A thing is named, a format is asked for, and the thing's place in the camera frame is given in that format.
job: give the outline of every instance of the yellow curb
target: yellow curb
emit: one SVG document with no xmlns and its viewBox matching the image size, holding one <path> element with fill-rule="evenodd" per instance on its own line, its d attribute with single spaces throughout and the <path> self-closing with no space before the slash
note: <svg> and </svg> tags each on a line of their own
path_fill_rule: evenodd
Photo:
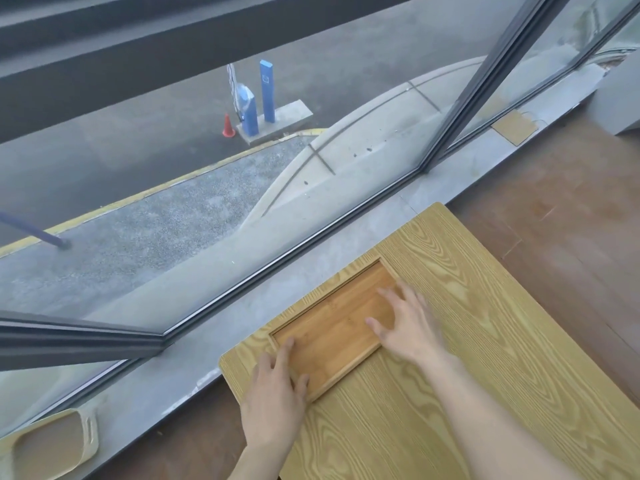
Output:
<svg viewBox="0 0 640 480">
<path fill-rule="evenodd" d="M 165 182 L 164 184 L 160 184 L 160 185 L 156 185 L 153 188 L 150 188 L 148 190 L 144 190 L 140 193 L 137 193 L 135 195 L 132 195 L 131 197 L 127 197 L 124 198 L 122 200 L 119 200 L 117 202 L 113 202 L 110 203 L 108 205 L 105 205 L 104 207 L 101 207 L 100 209 L 95 209 L 92 210 L 91 212 L 87 212 L 86 214 L 82 215 L 82 216 L 78 216 L 75 217 L 73 219 L 70 219 L 66 222 L 62 222 L 62 224 L 58 224 L 55 225 L 53 227 L 50 227 L 49 229 L 47 229 L 47 232 L 50 234 L 59 234 L 61 232 L 64 232 L 66 230 L 69 229 L 73 229 L 74 227 L 79 226 L 80 224 L 84 224 L 85 222 L 89 222 L 92 219 L 95 219 L 96 217 L 100 217 L 103 216 L 105 214 L 108 214 L 109 212 L 116 210 L 116 209 L 121 209 L 126 205 L 129 205 L 130 203 L 133 202 L 137 202 L 139 200 L 144 199 L 145 197 L 149 197 L 149 195 L 153 195 L 155 193 L 158 193 L 162 190 L 166 190 L 174 185 L 177 184 L 181 184 L 183 182 L 186 182 L 187 180 L 190 180 L 194 177 L 199 177 L 200 175 L 203 175 L 207 172 L 210 172 L 212 170 L 218 169 L 220 167 L 223 167 L 224 165 L 227 165 L 229 163 L 232 163 L 236 160 L 240 160 L 240 158 L 249 156 L 255 152 L 258 152 L 260 150 L 263 150 L 265 148 L 268 148 L 270 146 L 273 146 L 275 144 L 281 143 L 283 141 L 286 141 L 288 139 L 292 139 L 295 138 L 297 136 L 319 136 L 322 132 L 324 131 L 324 128 L 313 128 L 313 129 L 309 129 L 309 130 L 300 130 L 300 131 L 296 131 L 295 133 L 292 133 L 290 135 L 284 136 L 282 138 L 279 139 L 274 139 L 272 141 L 267 141 L 266 143 L 263 144 L 259 144 L 258 146 L 254 146 L 253 148 L 249 148 L 248 150 L 245 150 L 244 152 L 238 153 L 236 155 L 233 155 L 232 157 L 229 158 L 225 158 L 224 160 L 220 160 L 217 163 L 213 163 L 213 165 L 209 165 L 206 166 L 204 168 L 200 168 L 197 170 L 194 170 L 190 173 L 187 173 L 186 175 L 183 175 L 181 177 L 178 178 L 174 178 L 173 180 L 169 180 L 168 182 Z M 30 246 L 32 244 L 35 244 L 36 242 L 39 242 L 40 240 L 37 237 L 33 237 L 33 236 L 29 236 L 29 237 L 25 237 L 24 239 L 20 239 L 20 241 L 15 241 L 12 242 L 11 244 L 7 244 L 6 246 L 3 246 L 0 248 L 0 258 L 7 256 L 9 254 L 12 254 L 16 251 L 19 251 L 21 249 L 26 248 L 27 246 Z"/>
</svg>

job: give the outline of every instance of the brown floor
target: brown floor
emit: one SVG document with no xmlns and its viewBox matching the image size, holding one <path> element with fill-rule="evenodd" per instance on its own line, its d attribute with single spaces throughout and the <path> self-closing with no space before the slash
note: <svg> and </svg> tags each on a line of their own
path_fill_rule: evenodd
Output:
<svg viewBox="0 0 640 480">
<path fill-rule="evenodd" d="M 640 406 L 640 136 L 579 109 L 449 208 Z M 91 478 L 225 479 L 243 446 L 219 381 Z"/>
</svg>

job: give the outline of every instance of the blue post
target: blue post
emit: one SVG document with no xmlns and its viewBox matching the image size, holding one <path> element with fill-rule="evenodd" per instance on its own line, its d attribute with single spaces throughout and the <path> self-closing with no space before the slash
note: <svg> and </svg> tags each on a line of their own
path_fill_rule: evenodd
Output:
<svg viewBox="0 0 640 480">
<path fill-rule="evenodd" d="M 255 136 L 258 134 L 258 110 L 255 107 L 255 96 L 246 86 L 238 89 L 238 95 L 243 108 L 242 129 L 247 135 Z"/>
<path fill-rule="evenodd" d="M 264 120 L 268 123 L 276 122 L 276 104 L 273 100 L 273 64 L 260 61 L 260 78 L 262 79 L 262 107 Z"/>
<path fill-rule="evenodd" d="M 70 241 L 66 239 L 60 239 L 53 234 L 40 230 L 36 226 L 29 224 L 28 222 L 25 222 L 18 217 L 7 214 L 2 210 L 0 210 L 0 222 L 4 222 L 5 224 L 15 227 L 16 229 L 20 229 L 27 234 L 37 237 L 41 241 L 53 244 L 57 248 L 65 250 L 71 247 Z"/>
</svg>

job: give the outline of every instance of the wooden table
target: wooden table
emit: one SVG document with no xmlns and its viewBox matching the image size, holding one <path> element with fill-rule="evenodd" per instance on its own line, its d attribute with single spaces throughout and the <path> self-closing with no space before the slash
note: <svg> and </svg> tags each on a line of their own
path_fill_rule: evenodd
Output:
<svg viewBox="0 0 640 480">
<path fill-rule="evenodd" d="M 383 257 L 428 297 L 450 350 L 586 479 L 640 477 L 640 410 L 442 204 L 434 204 L 220 359 L 236 399 L 268 334 Z M 441 405 L 412 365 L 378 349 L 310 405 L 280 474 L 465 479 Z"/>
</svg>

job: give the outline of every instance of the asphalt road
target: asphalt road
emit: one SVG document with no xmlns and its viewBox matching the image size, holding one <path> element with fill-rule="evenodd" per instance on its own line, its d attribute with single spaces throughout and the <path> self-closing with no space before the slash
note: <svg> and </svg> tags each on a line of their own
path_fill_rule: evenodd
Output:
<svg viewBox="0 0 640 480">
<path fill-rule="evenodd" d="M 524 0 L 414 0 L 236 64 L 259 94 L 302 99 L 329 127 L 413 77 L 485 55 Z M 247 148 L 221 135 L 233 113 L 220 68 L 0 145 L 0 207 L 48 228 Z M 25 237 L 0 225 L 0 246 Z"/>
</svg>

